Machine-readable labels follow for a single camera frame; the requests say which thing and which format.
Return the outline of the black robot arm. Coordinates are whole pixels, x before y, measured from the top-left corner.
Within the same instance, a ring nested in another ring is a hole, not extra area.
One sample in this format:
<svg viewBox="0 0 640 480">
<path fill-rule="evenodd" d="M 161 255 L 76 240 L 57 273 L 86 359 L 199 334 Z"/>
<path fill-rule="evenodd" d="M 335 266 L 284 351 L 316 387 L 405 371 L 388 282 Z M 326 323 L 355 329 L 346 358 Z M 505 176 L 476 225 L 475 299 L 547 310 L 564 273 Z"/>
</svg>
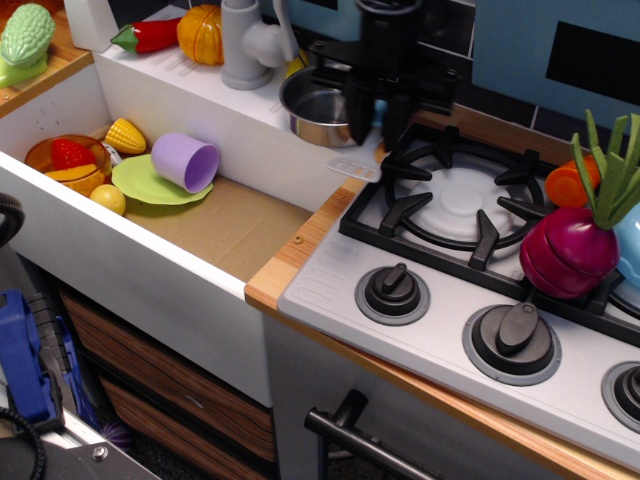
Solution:
<svg viewBox="0 0 640 480">
<path fill-rule="evenodd" d="M 461 76 L 430 58 L 419 45 L 424 20 L 448 16 L 444 1 L 358 1 L 360 38 L 317 41 L 310 46 L 311 78 L 344 97 L 351 138 L 369 135 L 376 103 L 386 104 L 381 120 L 385 149 L 394 149 L 419 110 L 448 115 Z"/>
</svg>

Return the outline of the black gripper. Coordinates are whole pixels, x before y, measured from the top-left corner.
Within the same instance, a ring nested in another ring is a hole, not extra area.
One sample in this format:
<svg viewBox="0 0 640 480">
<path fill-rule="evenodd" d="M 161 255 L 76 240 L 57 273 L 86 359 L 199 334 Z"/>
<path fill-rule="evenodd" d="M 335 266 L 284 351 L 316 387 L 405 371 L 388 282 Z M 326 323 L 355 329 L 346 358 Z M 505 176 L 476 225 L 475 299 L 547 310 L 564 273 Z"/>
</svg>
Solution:
<svg viewBox="0 0 640 480">
<path fill-rule="evenodd" d="M 460 75 L 422 46 L 401 53 L 385 44 L 365 54 L 360 41 L 315 41 L 308 52 L 313 81 L 343 93 L 357 145 L 371 130 L 374 99 L 387 102 L 382 126 L 386 151 L 396 147 L 418 109 L 448 115 L 453 108 Z"/>
</svg>

